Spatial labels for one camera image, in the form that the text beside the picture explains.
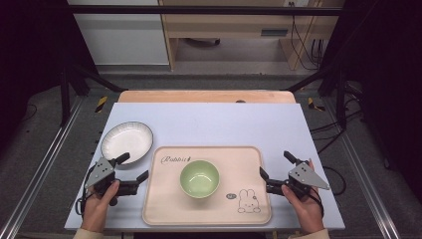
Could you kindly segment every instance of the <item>white plate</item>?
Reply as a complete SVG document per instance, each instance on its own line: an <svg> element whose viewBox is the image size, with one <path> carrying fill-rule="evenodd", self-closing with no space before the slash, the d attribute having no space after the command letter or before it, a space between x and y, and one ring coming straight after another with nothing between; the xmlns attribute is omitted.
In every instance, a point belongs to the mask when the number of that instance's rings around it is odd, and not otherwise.
<svg viewBox="0 0 422 239"><path fill-rule="evenodd" d="M152 147L152 131L142 122L129 121L112 128L103 139L103 156L110 160L128 152L123 164L141 159Z"/></svg>

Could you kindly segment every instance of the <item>sleeve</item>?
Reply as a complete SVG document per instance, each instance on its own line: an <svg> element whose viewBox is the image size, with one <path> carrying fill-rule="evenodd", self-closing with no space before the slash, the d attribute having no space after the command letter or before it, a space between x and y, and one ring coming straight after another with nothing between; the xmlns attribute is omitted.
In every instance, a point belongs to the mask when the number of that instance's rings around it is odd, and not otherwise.
<svg viewBox="0 0 422 239"><path fill-rule="evenodd" d="M315 233L313 233L313 234L309 234L309 235L306 235L306 236L302 236L302 235L299 235L299 236L290 236L289 237L289 239L329 239L329 235L328 235L328 230L326 230L326 229L323 229L323 230L321 230L321 231L319 231L319 232L315 232Z"/></svg>
<svg viewBox="0 0 422 239"><path fill-rule="evenodd" d="M80 228L74 239L103 239L103 237L103 233L91 232Z"/></svg>

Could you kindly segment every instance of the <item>rabbit illustration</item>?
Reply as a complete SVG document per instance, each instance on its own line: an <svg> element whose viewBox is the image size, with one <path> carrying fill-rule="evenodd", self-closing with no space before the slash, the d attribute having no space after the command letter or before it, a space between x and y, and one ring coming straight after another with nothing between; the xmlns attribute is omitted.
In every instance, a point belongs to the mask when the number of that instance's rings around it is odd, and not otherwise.
<svg viewBox="0 0 422 239"><path fill-rule="evenodd" d="M239 192L239 209L240 213L258 213L261 212L260 203L258 202L257 197L255 196L255 191L252 189L245 190L242 189Z"/></svg>

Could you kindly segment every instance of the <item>human hand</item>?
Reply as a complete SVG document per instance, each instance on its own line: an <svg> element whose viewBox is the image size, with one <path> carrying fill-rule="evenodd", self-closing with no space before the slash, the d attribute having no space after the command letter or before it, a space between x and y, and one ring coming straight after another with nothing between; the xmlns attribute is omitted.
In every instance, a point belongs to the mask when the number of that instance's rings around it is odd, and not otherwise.
<svg viewBox="0 0 422 239"><path fill-rule="evenodd" d="M310 168L314 169L313 163L310 161ZM310 195L318 198L317 188L310 191ZM296 195L286 186L282 186L285 197L294 207L296 214L305 234L311 234L324 229L322 224L322 215L320 206L310 197L304 196L299 200Z"/></svg>
<svg viewBox="0 0 422 239"><path fill-rule="evenodd" d="M114 181L107 189L103 197L98 194L93 194L87 199L85 206L84 221L82 222L82 229L92 232L102 233L106 225L106 212L108 210L109 202L114 198L118 191L120 182Z"/></svg>

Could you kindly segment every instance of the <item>wooden tray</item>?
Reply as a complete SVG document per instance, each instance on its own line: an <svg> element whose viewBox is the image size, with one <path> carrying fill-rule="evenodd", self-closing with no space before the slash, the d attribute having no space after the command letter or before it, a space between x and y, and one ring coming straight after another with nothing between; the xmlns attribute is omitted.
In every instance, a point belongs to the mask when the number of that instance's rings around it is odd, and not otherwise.
<svg viewBox="0 0 422 239"><path fill-rule="evenodd" d="M195 199L179 184L183 167L194 160L212 162L220 185L211 196ZM265 224L271 206L259 168L262 159L252 146L165 146L153 157L143 206L149 225Z"/></svg>

